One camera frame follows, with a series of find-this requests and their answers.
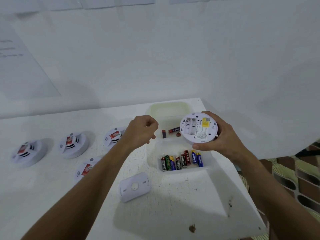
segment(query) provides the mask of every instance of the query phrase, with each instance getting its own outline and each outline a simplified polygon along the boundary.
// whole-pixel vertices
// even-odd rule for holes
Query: yellow sticker
[[[210,118],[202,118],[202,127],[209,127]]]

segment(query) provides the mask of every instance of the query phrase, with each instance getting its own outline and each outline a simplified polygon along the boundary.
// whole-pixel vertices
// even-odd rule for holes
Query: table
[[[177,100],[193,111],[205,110],[201,99]],[[74,186],[74,173],[86,159],[106,153],[104,134],[146,114],[152,104],[82,110],[0,120],[0,236],[20,239],[23,234]],[[88,150],[74,159],[58,154],[58,141],[84,132]],[[20,169],[9,161],[14,148],[43,139],[46,156]],[[236,239],[266,233],[265,226],[233,164],[212,152],[209,169],[165,174],[156,169],[154,142],[133,151],[124,162],[87,237],[91,239]],[[146,172],[150,193],[120,202],[118,185]],[[189,226],[195,225],[195,233]]]

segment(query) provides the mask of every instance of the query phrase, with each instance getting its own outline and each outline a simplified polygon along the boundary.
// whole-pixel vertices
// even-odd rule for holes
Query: red label with white logo
[[[18,154],[23,153],[26,150],[26,148],[27,148],[27,145],[22,145],[18,150]]]
[[[118,136],[118,135],[120,135],[120,133],[119,133],[119,131],[117,130],[116,132],[112,133],[112,134],[110,135],[110,137],[111,137],[111,139],[113,139],[114,137],[116,137],[116,136]]]
[[[73,138],[73,136],[68,136],[68,137],[66,138],[66,145],[69,145],[69,144],[72,143],[72,138]]]
[[[81,175],[83,175],[83,176],[86,175],[87,173],[89,173],[89,171],[91,169],[92,169],[92,165],[91,164],[87,164]]]

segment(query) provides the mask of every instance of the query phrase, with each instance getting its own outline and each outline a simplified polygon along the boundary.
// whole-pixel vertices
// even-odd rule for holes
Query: person's left hand
[[[157,129],[158,122],[151,116],[137,116],[129,123],[119,142],[129,145],[132,150],[137,149],[155,139]]]

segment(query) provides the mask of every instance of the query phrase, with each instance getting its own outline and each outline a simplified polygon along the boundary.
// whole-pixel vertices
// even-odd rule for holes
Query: person's right arm
[[[217,151],[238,165],[250,190],[261,202],[262,212],[268,218],[277,237],[282,239],[320,239],[320,223],[308,213],[265,169],[262,163],[243,145],[232,126],[219,116],[205,111],[218,124],[218,138],[193,148]]]

